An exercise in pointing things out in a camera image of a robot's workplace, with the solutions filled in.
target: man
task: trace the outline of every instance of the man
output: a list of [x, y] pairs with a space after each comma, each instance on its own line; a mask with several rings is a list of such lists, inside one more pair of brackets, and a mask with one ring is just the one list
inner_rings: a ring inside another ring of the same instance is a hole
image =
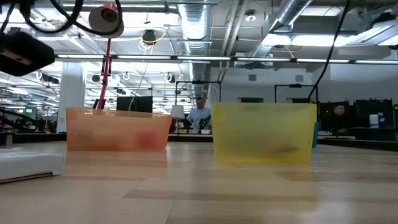
[[349, 128], [349, 119], [345, 115], [345, 107], [336, 105], [333, 109], [333, 116], [326, 120], [326, 130], [334, 135], [345, 135], [348, 134], [347, 128]]
[[200, 120], [207, 119], [211, 116], [211, 110], [205, 107], [205, 101], [202, 97], [197, 97], [197, 107], [192, 109], [187, 120], [192, 123], [192, 128], [195, 130], [200, 129]]

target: white lampshade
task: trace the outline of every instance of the white lampshade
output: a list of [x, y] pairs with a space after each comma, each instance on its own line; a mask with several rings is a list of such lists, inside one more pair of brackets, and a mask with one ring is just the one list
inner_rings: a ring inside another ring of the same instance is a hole
[[184, 107], [181, 105], [173, 105], [170, 114], [172, 115], [173, 118], [185, 119]]

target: red pole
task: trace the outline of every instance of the red pole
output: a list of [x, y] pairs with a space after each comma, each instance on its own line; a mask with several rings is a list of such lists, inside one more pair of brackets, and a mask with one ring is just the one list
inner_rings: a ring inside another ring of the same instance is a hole
[[101, 96], [98, 101], [98, 109], [102, 108], [103, 100], [105, 97], [106, 87], [108, 86], [108, 70], [109, 70], [109, 55], [111, 53], [111, 39], [108, 39], [108, 46], [106, 48], [105, 66], [104, 66], [104, 78], [102, 83]]

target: orange plastic container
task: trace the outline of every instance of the orange plastic container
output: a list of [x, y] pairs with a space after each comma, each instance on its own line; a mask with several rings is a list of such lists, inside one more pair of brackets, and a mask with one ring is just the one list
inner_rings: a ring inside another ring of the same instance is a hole
[[67, 108], [68, 150], [165, 150], [171, 121], [166, 114]]

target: blue object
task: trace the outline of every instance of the blue object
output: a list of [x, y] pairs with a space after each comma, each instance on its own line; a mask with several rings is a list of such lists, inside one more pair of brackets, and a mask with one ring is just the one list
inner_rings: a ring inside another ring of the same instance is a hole
[[318, 131], [319, 131], [319, 122], [315, 122], [315, 127], [313, 129], [313, 140], [312, 140], [312, 148], [317, 146], [318, 141]]

